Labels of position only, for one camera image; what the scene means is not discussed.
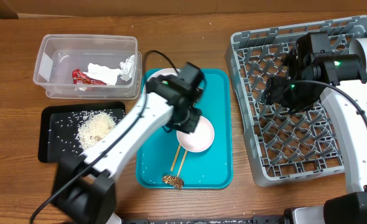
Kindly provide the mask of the pink bowl with rice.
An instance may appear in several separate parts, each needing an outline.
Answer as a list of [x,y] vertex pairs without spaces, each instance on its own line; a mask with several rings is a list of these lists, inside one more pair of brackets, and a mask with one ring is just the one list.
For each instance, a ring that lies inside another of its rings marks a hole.
[[179,144],[190,152],[206,151],[213,144],[214,138],[214,127],[204,116],[200,117],[194,132],[187,134],[177,131]]

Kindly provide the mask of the brown food scrap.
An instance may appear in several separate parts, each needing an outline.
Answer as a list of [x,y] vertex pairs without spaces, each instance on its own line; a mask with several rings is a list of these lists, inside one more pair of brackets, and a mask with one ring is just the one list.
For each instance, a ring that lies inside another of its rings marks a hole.
[[162,177],[163,183],[171,185],[176,189],[181,189],[184,186],[184,181],[180,177],[165,175]]

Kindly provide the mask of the white napkin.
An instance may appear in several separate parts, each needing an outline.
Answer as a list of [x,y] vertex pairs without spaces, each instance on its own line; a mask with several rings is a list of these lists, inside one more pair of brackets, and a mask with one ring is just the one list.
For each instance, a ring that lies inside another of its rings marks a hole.
[[120,62],[120,68],[109,68],[98,64],[89,63],[88,71],[83,72],[89,78],[101,81],[106,85],[117,84],[118,78],[127,82],[134,75],[134,62],[136,56],[131,55],[124,62]]

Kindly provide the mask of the red snack wrapper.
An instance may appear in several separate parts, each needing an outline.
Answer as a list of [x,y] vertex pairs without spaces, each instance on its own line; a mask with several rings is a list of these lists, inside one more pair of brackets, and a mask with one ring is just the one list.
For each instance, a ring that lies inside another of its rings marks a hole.
[[72,72],[72,80],[74,84],[85,84],[85,85],[106,85],[106,83],[90,78],[85,75],[80,69],[76,69]]

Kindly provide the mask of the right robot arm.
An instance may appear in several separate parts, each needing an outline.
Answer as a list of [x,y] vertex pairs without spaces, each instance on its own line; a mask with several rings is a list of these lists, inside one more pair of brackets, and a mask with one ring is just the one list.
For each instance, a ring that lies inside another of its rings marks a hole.
[[345,195],[321,206],[289,208],[288,223],[367,223],[367,38],[352,40],[348,49],[337,55],[326,32],[305,34],[282,61],[286,76],[269,78],[262,94],[265,104],[289,113],[321,102],[345,167]]

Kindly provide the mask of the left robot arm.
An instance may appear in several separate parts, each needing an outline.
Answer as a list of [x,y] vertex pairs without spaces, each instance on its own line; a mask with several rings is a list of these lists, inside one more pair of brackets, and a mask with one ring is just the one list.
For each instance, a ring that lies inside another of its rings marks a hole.
[[148,78],[140,100],[102,140],[58,163],[52,204],[75,223],[122,223],[115,214],[115,183],[138,149],[159,128],[194,132],[201,111],[203,72],[187,63],[178,73]]

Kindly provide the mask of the grey dishwasher rack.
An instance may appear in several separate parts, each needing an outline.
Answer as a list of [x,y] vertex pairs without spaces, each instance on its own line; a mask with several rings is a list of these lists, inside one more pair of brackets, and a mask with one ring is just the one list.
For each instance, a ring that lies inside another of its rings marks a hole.
[[309,32],[326,32],[333,53],[348,53],[350,41],[367,37],[367,16],[235,32],[226,64],[238,99],[244,143],[255,183],[261,187],[305,181],[344,171],[333,125],[320,103],[289,114],[261,98],[269,77],[284,76],[282,59]]

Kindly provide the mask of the left wooden chopstick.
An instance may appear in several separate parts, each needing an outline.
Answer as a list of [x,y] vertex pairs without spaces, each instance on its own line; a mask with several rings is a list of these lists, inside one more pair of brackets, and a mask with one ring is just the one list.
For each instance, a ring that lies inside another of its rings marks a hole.
[[175,167],[175,164],[176,164],[176,161],[177,161],[177,158],[178,158],[178,155],[179,155],[180,149],[181,149],[181,145],[179,144],[179,145],[178,145],[178,148],[177,148],[177,150],[176,150],[176,153],[175,153],[174,159],[173,159],[173,161],[172,161],[172,165],[171,165],[171,167],[170,167],[170,171],[171,171],[171,172],[174,170],[174,167]]

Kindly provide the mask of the wooden chopstick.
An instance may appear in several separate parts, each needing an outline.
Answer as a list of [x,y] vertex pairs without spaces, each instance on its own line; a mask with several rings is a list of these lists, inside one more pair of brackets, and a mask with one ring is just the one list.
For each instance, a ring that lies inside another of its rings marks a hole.
[[171,172],[174,170],[174,167],[175,167],[175,164],[176,164],[176,161],[177,161],[177,158],[178,158],[178,155],[179,155],[180,149],[181,149],[181,145],[179,144],[179,145],[178,145],[178,148],[177,148],[177,150],[176,150],[176,153],[175,153],[174,159],[173,159],[173,161],[172,161],[172,165],[171,165],[171,167],[170,167],[170,171],[171,171]]
[[183,164],[184,164],[184,162],[185,162],[185,159],[186,159],[187,153],[188,153],[188,151],[187,151],[187,150],[185,150],[185,152],[184,152],[184,154],[183,154],[183,158],[182,158],[181,163],[180,163],[180,166],[179,166],[179,170],[178,170],[178,173],[177,173],[177,177],[179,177],[179,176],[180,176],[180,173],[181,173],[181,170],[182,170]]

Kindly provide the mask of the right wooden chopstick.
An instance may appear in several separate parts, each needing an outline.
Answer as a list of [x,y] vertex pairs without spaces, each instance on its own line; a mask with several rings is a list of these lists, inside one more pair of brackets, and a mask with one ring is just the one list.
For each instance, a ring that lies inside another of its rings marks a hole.
[[182,158],[181,163],[180,163],[180,166],[179,166],[179,170],[178,170],[178,173],[177,173],[177,177],[179,177],[179,176],[180,176],[180,173],[181,173],[181,170],[182,170],[183,164],[184,164],[184,162],[185,162],[185,159],[186,159],[187,153],[188,153],[188,151],[187,151],[187,150],[185,150],[185,152],[184,152],[184,154],[183,154],[183,158]]

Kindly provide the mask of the teal serving tray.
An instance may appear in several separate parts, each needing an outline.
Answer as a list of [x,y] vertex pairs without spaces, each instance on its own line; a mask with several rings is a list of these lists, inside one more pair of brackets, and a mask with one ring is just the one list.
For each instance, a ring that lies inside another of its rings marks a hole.
[[[230,105],[230,82],[227,74],[216,68],[202,70],[207,81],[206,90],[196,107],[214,127],[213,144],[204,152],[188,152],[180,178],[183,189],[223,189],[233,178],[233,150]],[[163,183],[165,175],[177,175],[185,149],[181,148],[174,170],[170,167],[179,142],[176,131],[158,129],[138,150],[136,178],[151,189],[171,189]]]

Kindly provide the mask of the pile of rice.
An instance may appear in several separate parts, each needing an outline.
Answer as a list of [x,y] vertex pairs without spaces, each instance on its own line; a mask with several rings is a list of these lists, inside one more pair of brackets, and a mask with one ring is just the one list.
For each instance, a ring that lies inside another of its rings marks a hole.
[[115,126],[116,122],[110,114],[105,112],[91,114],[79,125],[76,139],[85,151],[101,141]]

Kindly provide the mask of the black tray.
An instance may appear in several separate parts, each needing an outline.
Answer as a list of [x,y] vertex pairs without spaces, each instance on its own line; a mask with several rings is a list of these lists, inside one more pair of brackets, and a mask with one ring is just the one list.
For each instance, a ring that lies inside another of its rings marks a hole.
[[41,114],[38,160],[53,163],[60,157],[80,155],[78,129],[91,115],[106,113],[117,123],[125,112],[120,101],[46,107]]

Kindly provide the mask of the clear plastic bin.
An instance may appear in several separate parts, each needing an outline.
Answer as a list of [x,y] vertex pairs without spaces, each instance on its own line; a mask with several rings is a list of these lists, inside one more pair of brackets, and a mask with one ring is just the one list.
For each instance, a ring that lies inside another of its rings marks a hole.
[[[120,68],[136,56],[130,81],[118,78],[115,85],[74,84],[72,72],[88,71],[89,63]],[[45,89],[49,98],[133,100],[139,96],[142,81],[142,55],[132,36],[94,34],[48,34],[40,45],[33,82]]]

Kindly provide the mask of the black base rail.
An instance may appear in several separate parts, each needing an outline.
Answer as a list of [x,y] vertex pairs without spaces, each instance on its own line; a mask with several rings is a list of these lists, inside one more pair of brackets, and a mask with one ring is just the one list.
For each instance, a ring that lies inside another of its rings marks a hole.
[[198,218],[175,220],[124,219],[122,224],[286,224],[283,215],[255,215],[252,218]]

